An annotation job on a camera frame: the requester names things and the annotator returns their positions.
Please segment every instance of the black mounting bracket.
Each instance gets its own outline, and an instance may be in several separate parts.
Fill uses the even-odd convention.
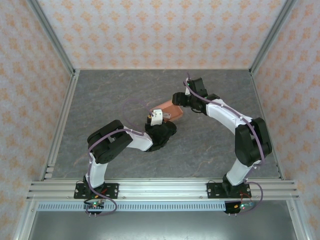
[[[208,182],[206,184],[206,193],[208,199],[239,199],[241,198],[241,193],[248,194],[251,197],[251,189],[249,184],[239,184],[233,186],[232,190],[227,193],[223,188],[222,182]]]
[[[95,188],[98,193],[101,193],[102,195],[111,198],[111,199],[117,199],[118,193],[119,193],[119,183],[104,183],[103,185]],[[88,186],[83,183],[79,182],[75,185],[74,190],[74,199],[102,199],[101,196],[97,196],[93,193]]]

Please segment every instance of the gray tabletop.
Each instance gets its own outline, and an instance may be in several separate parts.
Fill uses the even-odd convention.
[[[202,77],[208,93],[252,118],[261,117],[258,99],[248,70],[190,70]],[[122,106],[128,98],[143,100],[151,109],[184,92],[186,70],[81,70],[58,151],[53,178],[82,178],[88,168],[88,136],[115,119],[130,127]],[[222,124],[204,114],[183,108],[175,121],[177,133],[154,152],[126,148],[108,165],[106,178],[221,178],[232,167],[235,137]],[[144,129],[148,111],[128,103],[125,114]],[[275,158],[253,177],[278,178]]]

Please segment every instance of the vent grille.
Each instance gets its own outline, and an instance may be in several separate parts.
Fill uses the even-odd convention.
[[[161,202],[118,202],[119,212],[185,212],[185,211],[225,211],[224,201],[161,201]],[[86,208],[83,202],[48,202],[41,201],[38,205],[40,212],[82,212]],[[111,211],[115,208],[112,203],[104,203],[104,209],[91,207],[90,210]]]

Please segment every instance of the patterned wallpaper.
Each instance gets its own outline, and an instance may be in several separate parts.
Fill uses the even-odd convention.
[[[0,239],[13,239],[69,81],[26,0],[0,1]]]
[[[298,180],[320,239],[320,4],[298,0],[254,76],[288,179]]]
[[[75,68],[248,69],[285,0],[40,0]]]

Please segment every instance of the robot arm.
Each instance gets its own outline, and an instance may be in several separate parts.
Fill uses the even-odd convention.
[[[193,92],[205,99],[211,100],[213,103],[207,103],[190,94],[188,88],[185,92],[176,92],[172,96],[172,103],[178,106],[190,107],[193,110],[199,111],[199,113],[218,120],[235,135],[235,155],[237,158],[231,170],[223,177],[223,188],[228,194],[234,189],[233,186],[243,184],[244,178],[250,172],[251,168],[261,161],[258,144],[256,140],[253,139],[252,133],[243,119],[253,126],[259,138],[264,156],[272,152],[266,123],[261,118],[252,119],[249,116],[239,113],[229,107],[215,94],[208,95],[202,78],[188,80],[187,84]]]
[[[134,134],[132,129],[123,126],[119,120],[114,120],[98,131],[91,134],[88,139],[88,148],[95,142],[116,130],[127,129],[115,133],[96,145],[90,152],[92,165],[90,168],[90,184],[97,192],[104,188],[105,173],[108,163],[119,155],[125,148],[139,149],[144,152],[153,152],[164,147],[169,138],[174,135],[177,128],[174,123],[163,121],[161,109],[155,109],[152,115],[148,116],[145,124],[145,132],[140,135]],[[88,186],[88,172],[84,176],[87,194],[90,194]]]

